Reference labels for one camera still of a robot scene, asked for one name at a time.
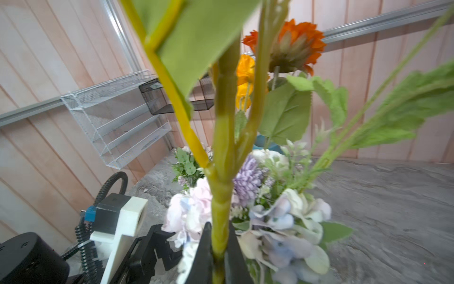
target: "black mesh shelf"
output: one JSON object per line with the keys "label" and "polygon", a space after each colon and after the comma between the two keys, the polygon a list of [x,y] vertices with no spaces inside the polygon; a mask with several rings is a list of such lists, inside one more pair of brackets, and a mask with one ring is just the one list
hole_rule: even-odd
{"label": "black mesh shelf", "polygon": [[[159,82],[159,78],[148,81],[139,86],[148,109],[153,115],[168,114],[175,112],[171,104],[167,104],[161,108],[156,107],[156,100],[165,95],[165,90]],[[196,100],[191,101],[195,111],[209,110],[214,106],[214,89],[211,78],[205,75],[198,81],[193,89],[193,97]]]}

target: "blue connector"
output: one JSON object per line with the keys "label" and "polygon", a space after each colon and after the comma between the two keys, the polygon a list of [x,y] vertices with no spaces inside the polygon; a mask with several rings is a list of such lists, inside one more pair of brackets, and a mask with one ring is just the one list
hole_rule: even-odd
{"label": "blue connector", "polygon": [[95,206],[88,207],[87,212],[85,212],[85,221],[94,222],[95,216],[96,216],[96,207]]}

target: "gray marble surface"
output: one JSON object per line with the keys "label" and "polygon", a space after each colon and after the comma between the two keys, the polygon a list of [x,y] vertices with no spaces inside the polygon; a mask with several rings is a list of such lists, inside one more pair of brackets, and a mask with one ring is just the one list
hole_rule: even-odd
{"label": "gray marble surface", "polygon": [[[128,195],[147,198],[141,234],[160,224],[170,198],[170,155]],[[333,209],[333,220],[355,229],[329,245],[332,269],[324,284],[454,283],[454,166],[423,163],[336,161],[312,190]],[[172,269],[151,283],[174,283]]]}

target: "wire mesh organizer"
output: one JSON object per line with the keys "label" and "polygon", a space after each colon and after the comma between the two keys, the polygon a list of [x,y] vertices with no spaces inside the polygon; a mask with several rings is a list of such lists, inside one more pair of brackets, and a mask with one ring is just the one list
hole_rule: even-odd
{"label": "wire mesh organizer", "polygon": [[[166,97],[167,94],[163,85],[159,82],[158,78],[152,79],[145,84],[139,86],[143,99],[148,105],[150,112],[153,115],[168,114],[174,112],[171,104],[165,104],[161,108],[157,108],[156,101],[161,97]],[[205,75],[201,78],[194,89],[192,95],[189,97],[194,110],[209,110],[214,105],[214,89],[210,76]]]}
{"label": "wire mesh organizer", "polygon": [[155,78],[144,70],[61,97],[107,166],[122,169],[172,129],[138,88]]}

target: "flower bouquet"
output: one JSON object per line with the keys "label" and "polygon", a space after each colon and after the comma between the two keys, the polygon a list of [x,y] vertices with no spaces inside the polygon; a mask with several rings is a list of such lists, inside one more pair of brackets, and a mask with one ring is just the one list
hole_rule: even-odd
{"label": "flower bouquet", "polygon": [[[179,283],[191,271],[207,222],[212,224],[213,283],[226,281],[229,222],[256,283],[316,283],[329,270],[326,244],[348,236],[352,229],[329,222],[331,207],[307,192],[314,180],[344,151],[412,139],[428,117],[454,110],[454,62],[449,62],[424,74],[410,73],[375,114],[356,127],[454,8],[434,22],[346,122],[347,89],[313,76],[311,65],[325,47],[323,34],[311,23],[285,22],[289,2],[122,0],[191,150],[177,151],[174,169],[185,190],[172,198],[163,226],[176,232],[170,239],[176,246],[184,246]],[[243,40],[254,60],[240,56],[240,34],[259,3],[259,30]],[[212,157],[189,123],[189,93],[207,70],[216,90]],[[312,147],[305,149],[298,141],[309,124],[314,95],[328,107],[332,128],[326,130],[322,123]],[[263,150],[253,151],[257,132],[266,143]],[[325,139],[329,147],[312,163],[313,150]],[[268,150],[271,142],[284,154]]]}

